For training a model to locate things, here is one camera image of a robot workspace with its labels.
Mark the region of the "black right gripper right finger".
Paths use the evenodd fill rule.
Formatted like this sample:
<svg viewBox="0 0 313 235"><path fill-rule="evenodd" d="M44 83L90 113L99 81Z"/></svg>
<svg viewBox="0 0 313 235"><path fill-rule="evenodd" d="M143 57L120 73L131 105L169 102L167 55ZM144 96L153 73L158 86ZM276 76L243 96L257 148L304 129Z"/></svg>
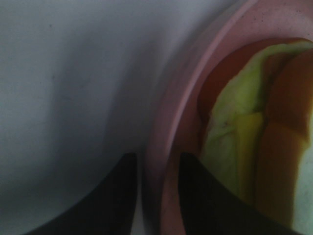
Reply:
<svg viewBox="0 0 313 235"><path fill-rule="evenodd" d="M294 235L228 191L191 153L179 160L179 204L188 235Z"/></svg>

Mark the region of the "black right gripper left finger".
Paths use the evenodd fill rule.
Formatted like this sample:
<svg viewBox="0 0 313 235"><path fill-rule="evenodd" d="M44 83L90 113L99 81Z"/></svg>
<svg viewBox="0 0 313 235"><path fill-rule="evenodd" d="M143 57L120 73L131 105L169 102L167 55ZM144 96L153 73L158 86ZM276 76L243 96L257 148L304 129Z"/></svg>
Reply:
<svg viewBox="0 0 313 235"><path fill-rule="evenodd" d="M137 156L126 153L76 205L31 235L129 235L137 199Z"/></svg>

